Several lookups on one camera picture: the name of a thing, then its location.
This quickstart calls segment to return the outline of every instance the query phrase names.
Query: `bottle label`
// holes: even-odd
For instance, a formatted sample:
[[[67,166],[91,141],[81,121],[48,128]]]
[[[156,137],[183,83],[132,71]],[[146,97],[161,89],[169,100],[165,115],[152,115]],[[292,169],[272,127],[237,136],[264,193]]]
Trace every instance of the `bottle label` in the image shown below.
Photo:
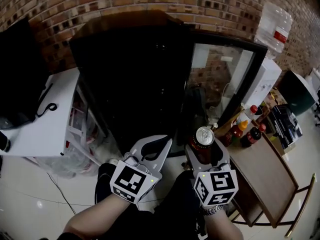
[[[286,43],[289,33],[283,30],[281,27],[277,26],[274,32],[274,38],[280,41],[281,43]]]
[[[250,131],[248,131],[248,132],[246,133],[246,137],[248,138],[248,141],[249,141],[251,144],[254,144],[254,143],[257,142],[256,139],[252,138],[252,135],[251,135]]]

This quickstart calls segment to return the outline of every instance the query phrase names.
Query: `refrigerator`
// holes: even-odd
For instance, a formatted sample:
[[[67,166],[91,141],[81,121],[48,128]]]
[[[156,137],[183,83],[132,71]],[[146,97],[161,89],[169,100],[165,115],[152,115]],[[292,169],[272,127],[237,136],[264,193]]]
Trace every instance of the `refrigerator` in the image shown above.
[[[144,137],[175,138],[188,90],[201,88],[203,106],[214,108],[222,126],[267,52],[266,46],[194,29],[157,10],[94,18],[69,43],[89,107],[123,155]],[[156,149],[150,152],[157,156]]]

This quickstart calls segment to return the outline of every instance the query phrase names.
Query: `power cord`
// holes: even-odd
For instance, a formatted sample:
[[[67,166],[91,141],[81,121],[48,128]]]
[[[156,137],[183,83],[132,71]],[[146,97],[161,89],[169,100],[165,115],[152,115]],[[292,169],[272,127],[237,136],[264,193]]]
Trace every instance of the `power cord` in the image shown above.
[[[61,188],[55,183],[55,181],[51,178],[51,175],[49,173],[46,173],[49,175],[50,180],[53,182],[53,184],[58,188],[58,190],[60,191],[62,197],[64,198],[64,200],[66,201],[66,203],[69,205],[70,209],[72,210],[73,214],[76,215],[77,213],[75,212],[75,210],[72,208],[72,206],[70,205],[70,203],[67,201],[67,199],[65,198],[64,193],[62,192]]]

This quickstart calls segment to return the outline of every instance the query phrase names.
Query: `brick wall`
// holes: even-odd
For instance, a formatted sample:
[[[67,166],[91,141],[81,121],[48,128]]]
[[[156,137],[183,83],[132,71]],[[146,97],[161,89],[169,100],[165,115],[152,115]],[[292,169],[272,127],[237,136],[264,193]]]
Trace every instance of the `brick wall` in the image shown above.
[[[138,10],[162,10],[197,29],[253,39],[265,1],[293,16],[282,70],[305,75],[320,64],[318,0],[0,0],[0,31],[24,16],[52,72],[75,66],[68,40],[91,18]]]

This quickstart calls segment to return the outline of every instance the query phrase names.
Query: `red bottle cap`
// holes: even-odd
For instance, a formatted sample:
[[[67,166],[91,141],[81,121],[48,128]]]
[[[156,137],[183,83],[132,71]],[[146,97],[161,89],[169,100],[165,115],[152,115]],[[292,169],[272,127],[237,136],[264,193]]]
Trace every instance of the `red bottle cap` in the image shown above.
[[[267,127],[264,123],[260,124],[260,126],[259,126],[260,132],[264,132],[266,129],[267,129]]]
[[[256,105],[252,105],[252,106],[250,107],[250,111],[251,111],[253,114],[257,113],[257,111],[258,111],[257,106],[256,106]]]

